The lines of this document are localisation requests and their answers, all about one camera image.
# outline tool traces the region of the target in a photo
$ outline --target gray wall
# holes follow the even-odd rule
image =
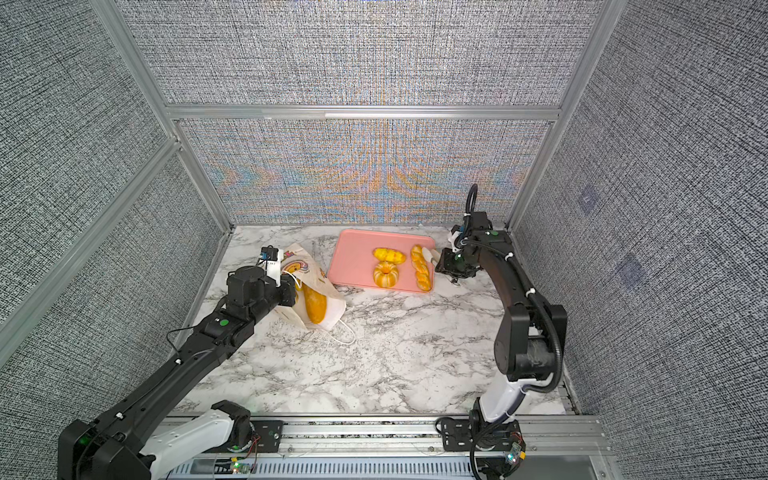
[[[628,478],[765,478],[768,12],[630,1],[515,231]]]
[[[89,2],[0,18],[2,323],[166,137]],[[55,478],[64,426],[165,360],[219,239],[171,158],[0,368],[0,477]]]
[[[183,120],[233,221],[451,223],[468,185],[503,224],[548,122]]]
[[[87,1],[0,18],[2,324],[165,135]]]
[[[118,0],[171,104],[558,106],[602,4]],[[501,224],[547,125],[181,127],[237,223],[453,222],[477,182]]]

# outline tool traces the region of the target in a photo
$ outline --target white paper bag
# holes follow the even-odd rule
[[[277,314],[288,323],[299,326],[304,329],[321,329],[330,332],[331,329],[341,319],[341,315],[346,310],[346,300],[339,293],[333,284],[326,278],[325,272],[315,262],[298,243],[294,243],[285,249],[283,253],[283,262],[280,263],[280,270],[291,273],[297,280],[308,285],[327,298],[326,315],[320,323],[312,323],[306,314],[304,304],[304,292],[297,291],[298,298],[296,305],[275,307]]]

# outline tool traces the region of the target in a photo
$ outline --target marble countertop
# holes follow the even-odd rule
[[[336,239],[350,227],[238,227],[197,314],[205,317],[226,292],[227,272],[255,264],[262,246],[300,243],[328,270]],[[433,237],[448,246],[442,227],[355,227]],[[497,372],[493,339],[502,302],[490,277],[457,286],[437,275],[431,293],[339,286],[342,319],[358,340],[351,346],[266,316],[253,336],[208,374],[176,412],[204,412],[222,399],[254,413],[466,413]],[[351,339],[337,324],[333,335]],[[557,390],[531,393],[521,414],[565,414]]]

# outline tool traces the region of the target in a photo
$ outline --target mounting plate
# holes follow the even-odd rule
[[[472,447],[472,423],[467,419],[456,420],[442,417],[438,421],[442,447],[446,452],[469,452]],[[485,442],[478,444],[483,452],[507,452],[511,445],[511,433],[520,432],[517,420],[505,423],[485,437]]]
[[[250,424],[253,425],[253,433],[260,437],[259,441],[256,443],[257,454],[277,453],[280,449],[280,440],[283,437],[283,421],[251,420]],[[215,449],[206,451],[206,453],[228,453],[230,456],[242,456],[245,452],[233,454],[225,447],[216,447]]]

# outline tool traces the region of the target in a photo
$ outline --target cable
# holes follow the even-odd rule
[[[167,341],[167,342],[170,344],[170,347],[171,347],[172,349],[174,349],[174,351],[176,352],[176,354],[177,354],[177,355],[180,355],[180,354],[181,354],[181,352],[179,351],[179,349],[178,349],[178,348],[176,348],[176,346],[174,345],[174,343],[173,343],[173,342],[171,342],[169,335],[170,335],[171,333],[173,333],[173,332],[180,332],[180,331],[182,331],[182,330],[189,330],[189,329],[193,329],[195,326],[196,326],[196,325],[192,325],[192,326],[185,326],[184,328],[181,328],[181,329],[174,329],[174,330],[170,330],[170,331],[168,331],[168,333],[166,333],[166,334],[165,334],[165,340],[166,340],[166,341]]]
[[[480,430],[477,438],[474,435],[470,438],[472,445],[469,447],[469,466],[472,468],[472,475],[475,476],[475,480],[482,480],[482,478],[480,478],[480,472],[478,472],[477,462],[475,461],[475,449],[477,448],[478,442],[482,440],[483,437],[485,437],[488,433],[492,432],[493,429],[506,422],[509,417],[513,416],[515,412],[518,411],[518,408],[520,408],[520,405],[523,403],[524,399],[525,392],[521,390],[518,398],[515,399],[515,401],[503,415],[499,416],[496,420],[488,424],[483,430]]]
[[[476,242],[474,240],[467,240],[462,239],[462,245],[474,245],[476,247],[485,248],[486,250],[489,250],[493,253],[496,253],[500,257],[504,258],[507,256],[506,253],[502,252],[499,249],[496,249],[494,247],[491,247],[490,245],[486,245],[481,242]],[[515,271],[515,274],[517,274],[518,278],[520,279],[520,283],[523,284],[524,290],[531,291],[533,289],[533,284],[528,279],[528,277],[525,275],[525,273],[522,271],[522,267],[518,263],[517,260],[515,260],[514,257],[509,257],[507,259],[507,262],[511,265],[512,269]],[[544,308],[544,305],[539,301],[538,299],[538,293],[536,293],[536,290],[533,289],[533,292],[529,295],[527,295],[528,300],[533,303],[534,308],[538,311],[539,316],[542,320],[544,320],[544,327],[547,330],[547,334],[549,336],[549,348],[552,349],[552,352],[554,353],[554,375],[552,376],[552,380],[545,385],[545,386],[535,386],[535,385],[523,385],[521,390],[523,392],[539,392],[539,393],[549,393],[552,390],[556,389],[558,385],[560,384],[560,378],[563,375],[563,349],[560,346],[560,339],[558,338],[558,332],[554,328],[554,323],[552,322],[552,317],[549,316],[549,313]]]
[[[478,185],[472,184],[472,186],[469,188],[469,193],[467,194],[467,201],[464,205],[464,224],[462,225],[462,229],[458,237],[456,237],[456,240],[454,240],[455,245],[458,245],[458,242],[460,242],[462,239],[467,237],[467,234],[469,232],[469,221],[472,218],[472,212],[475,211],[475,202],[477,201],[477,197],[478,197]]]

